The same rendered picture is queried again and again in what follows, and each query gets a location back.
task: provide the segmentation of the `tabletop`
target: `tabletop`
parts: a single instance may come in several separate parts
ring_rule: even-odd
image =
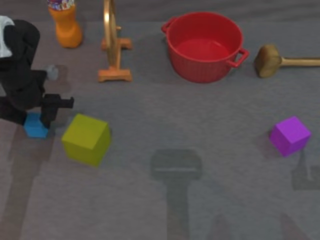
[[[98,83],[98,70],[108,67],[102,22],[83,26],[77,49],[58,45],[51,22],[34,24],[41,40],[33,68],[57,65],[60,78],[46,89],[73,96],[75,105],[59,112],[45,140],[0,122],[0,239],[320,238],[320,68],[281,68],[267,79],[253,69],[265,43],[286,57],[319,56],[318,22],[240,22],[250,57],[211,84],[174,72],[161,22],[122,25],[121,35],[133,41],[122,52],[130,83]],[[111,127],[98,168],[63,150],[77,113]],[[312,137],[283,158],[268,132],[291,116]],[[159,163],[170,174],[157,171]]]

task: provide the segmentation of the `gray wall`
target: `gray wall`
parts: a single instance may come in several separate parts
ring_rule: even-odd
[[[103,0],[76,0],[81,21],[102,19]],[[120,21],[165,21],[191,11],[215,11],[235,21],[320,19],[320,0],[115,0]],[[0,0],[1,15],[47,21],[47,0]]]

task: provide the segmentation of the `yellow-green cube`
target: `yellow-green cube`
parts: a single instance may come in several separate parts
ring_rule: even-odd
[[[111,143],[109,125],[77,114],[64,133],[62,143],[69,158],[97,167]]]

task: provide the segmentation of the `bottle label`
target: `bottle label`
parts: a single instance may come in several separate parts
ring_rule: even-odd
[[[68,10],[75,5],[75,0],[47,0],[48,6],[56,11]]]

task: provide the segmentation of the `wooden mallet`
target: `wooden mallet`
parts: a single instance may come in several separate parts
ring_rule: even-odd
[[[274,75],[282,66],[296,67],[320,67],[320,58],[283,57],[274,44],[263,45],[254,60],[254,67],[260,78],[268,78]]]

